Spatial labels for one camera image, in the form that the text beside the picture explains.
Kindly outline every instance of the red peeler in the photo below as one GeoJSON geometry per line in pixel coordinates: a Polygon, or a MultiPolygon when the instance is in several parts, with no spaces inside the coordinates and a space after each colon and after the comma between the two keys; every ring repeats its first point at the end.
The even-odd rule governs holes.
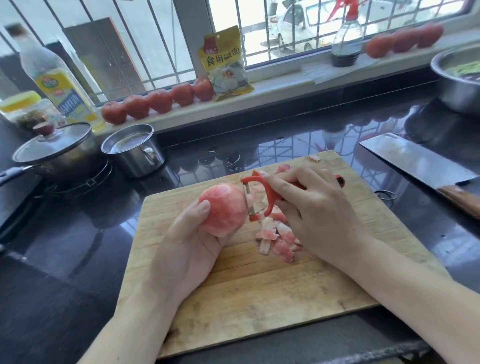
{"type": "MultiPolygon", "coordinates": [[[[338,184],[340,184],[340,187],[343,188],[345,186],[345,179],[338,174],[335,175],[335,178],[338,181],[338,184]]],[[[244,188],[244,191],[245,191],[246,195],[250,194],[250,187],[248,186],[248,184],[250,182],[259,182],[265,187],[265,192],[266,192],[267,199],[268,199],[268,208],[264,212],[265,217],[269,216],[272,213],[273,206],[275,205],[275,202],[277,200],[282,200],[282,196],[280,196],[277,192],[275,192],[270,187],[267,180],[265,178],[263,178],[260,175],[260,173],[258,173],[255,170],[252,172],[252,175],[250,177],[242,178],[240,180],[240,182],[242,182],[242,184],[243,184],[243,188],[244,188]]],[[[297,186],[298,188],[303,189],[303,190],[307,189],[304,185],[300,184],[299,182],[290,182],[290,183],[293,184],[294,186],[297,186]]],[[[259,221],[260,220],[260,215],[255,214],[255,211],[253,210],[253,207],[250,207],[248,214],[250,216],[250,221],[259,221]]]]}

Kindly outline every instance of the yellow bottle label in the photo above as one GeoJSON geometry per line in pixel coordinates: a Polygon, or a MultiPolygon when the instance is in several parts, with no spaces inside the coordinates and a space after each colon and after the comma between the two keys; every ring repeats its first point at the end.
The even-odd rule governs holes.
{"type": "Polygon", "coordinates": [[[98,119],[75,85],[75,81],[61,69],[49,71],[35,79],[35,83],[53,102],[69,123],[93,122],[98,119]]]}

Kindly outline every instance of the yellow jar lid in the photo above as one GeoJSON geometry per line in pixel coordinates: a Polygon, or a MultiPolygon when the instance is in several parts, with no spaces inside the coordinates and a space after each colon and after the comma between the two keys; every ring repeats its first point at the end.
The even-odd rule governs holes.
{"type": "Polygon", "coordinates": [[[3,112],[17,111],[35,105],[41,99],[42,97],[35,91],[22,92],[0,102],[0,110],[3,112]]]}

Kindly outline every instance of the fingernail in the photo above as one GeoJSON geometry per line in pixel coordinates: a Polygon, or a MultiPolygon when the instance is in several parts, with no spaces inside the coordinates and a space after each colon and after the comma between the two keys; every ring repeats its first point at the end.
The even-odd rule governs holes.
{"type": "Polygon", "coordinates": [[[208,200],[203,200],[199,205],[198,205],[198,208],[200,209],[200,211],[206,211],[210,208],[210,201],[208,200]]]}

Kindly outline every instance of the jar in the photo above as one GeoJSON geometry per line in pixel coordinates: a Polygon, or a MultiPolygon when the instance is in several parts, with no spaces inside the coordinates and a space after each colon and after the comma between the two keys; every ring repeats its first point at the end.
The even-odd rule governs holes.
{"type": "Polygon", "coordinates": [[[22,92],[3,100],[0,111],[29,138],[37,135],[33,127],[41,122],[47,121],[55,129],[66,125],[65,117],[52,102],[35,91],[22,92]]]}

